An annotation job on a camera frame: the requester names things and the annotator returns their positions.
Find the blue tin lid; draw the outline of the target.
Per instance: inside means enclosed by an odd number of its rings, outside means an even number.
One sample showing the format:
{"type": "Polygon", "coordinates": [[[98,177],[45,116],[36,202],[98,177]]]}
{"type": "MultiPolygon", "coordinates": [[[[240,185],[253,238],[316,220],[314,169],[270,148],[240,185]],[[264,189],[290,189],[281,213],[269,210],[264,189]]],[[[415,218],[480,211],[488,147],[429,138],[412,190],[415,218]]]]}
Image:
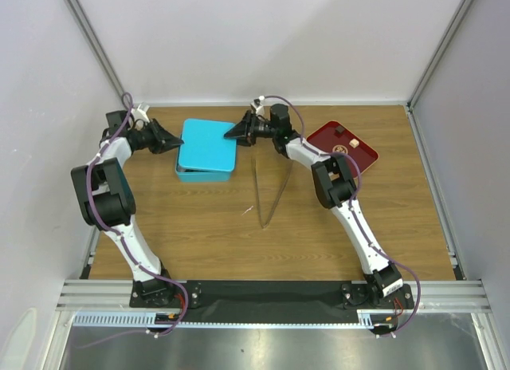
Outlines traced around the blue tin lid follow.
{"type": "Polygon", "coordinates": [[[182,126],[177,167],[192,171],[212,171],[230,173],[236,164],[237,144],[225,134],[234,123],[186,119],[182,126]]]}

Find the metal tongs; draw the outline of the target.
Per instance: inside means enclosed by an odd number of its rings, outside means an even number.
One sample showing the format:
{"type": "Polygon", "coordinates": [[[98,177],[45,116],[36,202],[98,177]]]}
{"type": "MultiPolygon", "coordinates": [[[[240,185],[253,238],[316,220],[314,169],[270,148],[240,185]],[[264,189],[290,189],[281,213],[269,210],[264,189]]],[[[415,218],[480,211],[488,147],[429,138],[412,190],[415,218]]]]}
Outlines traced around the metal tongs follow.
{"type": "Polygon", "coordinates": [[[269,227],[292,173],[293,162],[279,156],[251,158],[255,205],[261,229],[269,227]]]}

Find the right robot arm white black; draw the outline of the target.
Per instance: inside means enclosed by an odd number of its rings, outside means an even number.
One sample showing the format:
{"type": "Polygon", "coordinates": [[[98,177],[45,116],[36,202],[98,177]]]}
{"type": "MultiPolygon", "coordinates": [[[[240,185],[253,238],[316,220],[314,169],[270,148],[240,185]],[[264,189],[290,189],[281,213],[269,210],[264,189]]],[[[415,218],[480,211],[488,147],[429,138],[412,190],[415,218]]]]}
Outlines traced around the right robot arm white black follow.
{"type": "Polygon", "coordinates": [[[311,145],[292,126],[286,104],[272,105],[270,117],[265,118],[262,106],[253,103],[224,137],[245,147],[253,146],[260,138],[271,139],[280,155],[306,167],[320,205],[339,220],[355,248],[367,282],[367,300],[384,308],[395,299],[395,291],[403,287],[402,275],[364,218],[358,200],[361,185],[351,173],[351,168],[357,167],[352,157],[311,145]]]}

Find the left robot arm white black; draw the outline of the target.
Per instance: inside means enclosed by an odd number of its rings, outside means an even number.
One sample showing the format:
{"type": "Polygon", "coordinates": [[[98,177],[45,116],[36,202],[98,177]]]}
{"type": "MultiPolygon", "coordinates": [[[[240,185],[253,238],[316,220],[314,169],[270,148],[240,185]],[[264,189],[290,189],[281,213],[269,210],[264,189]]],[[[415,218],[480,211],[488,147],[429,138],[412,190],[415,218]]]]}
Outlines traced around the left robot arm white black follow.
{"type": "Polygon", "coordinates": [[[135,197],[123,166],[134,152],[158,155],[183,145],[156,120],[135,118],[127,110],[106,114],[108,126],[100,150],[87,164],[71,170],[84,221],[103,231],[118,247],[132,272],[132,308],[166,307],[177,286],[161,260],[148,246],[135,220],[135,197]]]}

